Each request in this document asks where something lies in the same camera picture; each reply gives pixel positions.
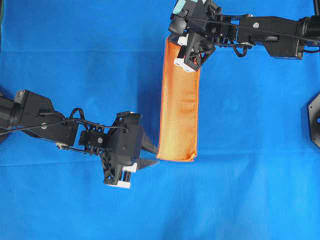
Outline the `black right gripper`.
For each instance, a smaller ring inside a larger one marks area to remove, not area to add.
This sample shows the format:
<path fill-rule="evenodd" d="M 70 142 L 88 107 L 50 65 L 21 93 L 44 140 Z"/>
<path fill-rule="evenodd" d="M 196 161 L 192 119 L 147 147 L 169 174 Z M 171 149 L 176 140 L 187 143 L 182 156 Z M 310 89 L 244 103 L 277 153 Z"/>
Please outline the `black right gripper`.
<path fill-rule="evenodd" d="M 173 31 L 173 43 L 180 47 L 173 63 L 185 72 L 197 72 L 216 47 L 237 49 L 237 26 L 234 15 L 211 17 L 175 16 L 173 22 L 179 29 Z"/>

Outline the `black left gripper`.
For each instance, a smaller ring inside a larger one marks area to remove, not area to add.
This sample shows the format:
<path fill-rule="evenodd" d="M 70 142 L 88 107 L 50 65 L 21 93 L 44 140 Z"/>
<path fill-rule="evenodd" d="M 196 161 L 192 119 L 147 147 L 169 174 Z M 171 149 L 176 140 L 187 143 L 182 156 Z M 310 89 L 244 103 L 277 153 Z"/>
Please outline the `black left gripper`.
<path fill-rule="evenodd" d="M 81 132 L 78 144 L 85 151 L 99 155 L 103 183 L 112 187 L 130 188 L 131 173 L 160 163 L 156 159 L 139 158 L 141 149 L 158 153 L 140 124 L 117 125 L 114 120 L 108 132 L 92 124 Z"/>

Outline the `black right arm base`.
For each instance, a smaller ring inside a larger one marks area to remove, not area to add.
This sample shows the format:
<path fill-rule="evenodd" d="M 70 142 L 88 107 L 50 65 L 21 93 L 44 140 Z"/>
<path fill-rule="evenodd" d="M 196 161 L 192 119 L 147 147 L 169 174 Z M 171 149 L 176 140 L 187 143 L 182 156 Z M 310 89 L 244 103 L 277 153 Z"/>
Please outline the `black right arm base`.
<path fill-rule="evenodd" d="M 308 145 L 320 150 L 320 93 L 314 94 L 301 108 L 301 131 Z"/>

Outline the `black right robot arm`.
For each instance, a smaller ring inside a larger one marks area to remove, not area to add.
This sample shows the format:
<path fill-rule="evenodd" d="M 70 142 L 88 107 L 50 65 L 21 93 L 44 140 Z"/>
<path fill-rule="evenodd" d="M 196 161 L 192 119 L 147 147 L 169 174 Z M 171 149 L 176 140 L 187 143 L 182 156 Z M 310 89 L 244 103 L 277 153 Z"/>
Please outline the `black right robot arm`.
<path fill-rule="evenodd" d="M 320 51 L 320 18 L 290 20 L 275 16 L 173 15 L 170 41 L 180 47 L 174 64 L 185 72 L 197 72 L 217 48 L 232 48 L 243 58 L 256 45 L 278 59 L 301 60 L 305 53 Z"/>

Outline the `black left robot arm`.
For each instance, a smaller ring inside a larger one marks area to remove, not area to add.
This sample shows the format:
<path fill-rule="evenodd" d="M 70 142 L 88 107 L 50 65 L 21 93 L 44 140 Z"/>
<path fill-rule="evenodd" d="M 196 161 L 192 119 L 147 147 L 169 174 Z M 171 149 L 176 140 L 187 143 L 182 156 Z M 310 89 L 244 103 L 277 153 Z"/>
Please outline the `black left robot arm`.
<path fill-rule="evenodd" d="M 131 174 L 158 164 L 141 158 L 141 151 L 156 155 L 158 148 L 140 125 L 141 115 L 119 112 L 111 126 L 85 118 L 81 108 L 68 117 L 56 111 L 52 101 L 28 90 L 18 91 L 14 99 L 0 96 L 0 140 L 10 133 L 25 134 L 55 143 L 58 149 L 98 156 L 104 184 L 128 189 Z"/>

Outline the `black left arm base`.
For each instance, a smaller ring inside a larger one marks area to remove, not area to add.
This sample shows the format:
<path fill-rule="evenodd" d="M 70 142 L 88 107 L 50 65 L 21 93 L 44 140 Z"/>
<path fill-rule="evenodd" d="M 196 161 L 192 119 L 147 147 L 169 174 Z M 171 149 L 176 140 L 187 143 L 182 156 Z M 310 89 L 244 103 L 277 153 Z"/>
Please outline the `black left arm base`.
<path fill-rule="evenodd" d="M 0 133 L 4 133 L 12 117 L 14 102 L 0 92 Z"/>

